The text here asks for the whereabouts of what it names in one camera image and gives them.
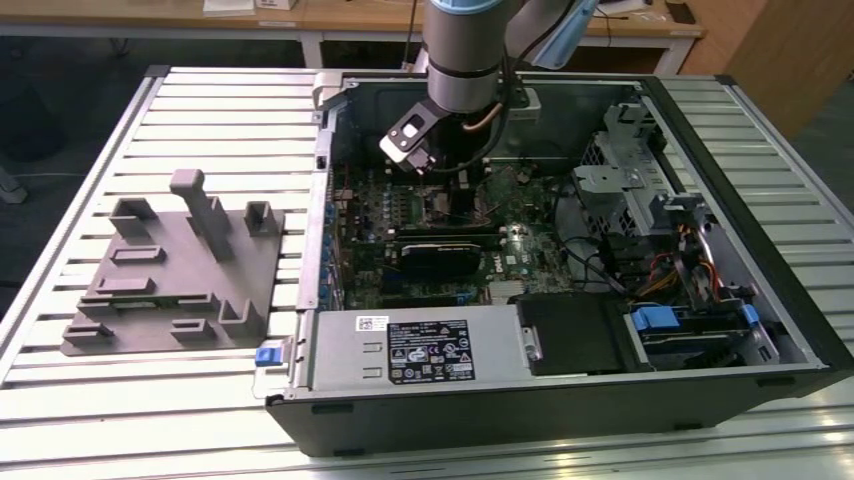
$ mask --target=desk leg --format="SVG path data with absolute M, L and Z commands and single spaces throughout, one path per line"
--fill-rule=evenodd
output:
M 662 59 L 655 66 L 655 75 L 678 75 L 684 59 L 691 51 L 695 38 L 679 37 L 670 42 L 667 50 L 662 54 Z
M 320 51 L 323 32 L 301 32 L 299 42 L 303 45 L 305 68 L 323 68 L 323 52 Z

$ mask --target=barcode label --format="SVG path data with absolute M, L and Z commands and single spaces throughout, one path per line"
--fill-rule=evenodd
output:
M 356 317 L 356 332 L 384 332 L 388 329 L 388 317 Z

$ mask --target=aluminum extrusion table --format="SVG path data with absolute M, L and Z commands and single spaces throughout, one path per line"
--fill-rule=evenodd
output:
M 295 328 L 319 72 L 151 72 L 0 324 L 0 470 L 9 478 L 854 476 L 854 380 L 771 402 L 712 429 L 312 459 L 252 395 L 253 350 L 65 357 L 61 333 L 113 232 L 105 215 L 123 196 L 144 196 L 157 210 L 183 209 L 168 194 L 176 168 L 204 169 L 205 190 L 225 208 L 265 200 L 285 210 L 269 336 Z M 850 213 L 736 87 L 708 77 L 664 84 L 854 346 Z M 672 152 L 670 159 L 678 168 Z M 690 189 L 687 172 L 678 172 Z

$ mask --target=white label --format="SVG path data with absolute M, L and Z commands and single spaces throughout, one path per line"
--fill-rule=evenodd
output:
M 293 28 L 296 26 L 296 22 L 257 22 L 257 26 Z
M 356 317 L 356 332 L 384 332 L 388 329 L 388 317 Z
M 674 30 L 670 32 L 670 35 L 674 37 L 699 37 L 700 32 L 695 32 L 692 30 Z

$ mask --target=cardboard box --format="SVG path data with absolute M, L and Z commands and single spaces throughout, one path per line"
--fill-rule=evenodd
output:
M 275 8 L 276 10 L 289 10 L 296 5 L 297 0 L 255 0 L 257 8 Z

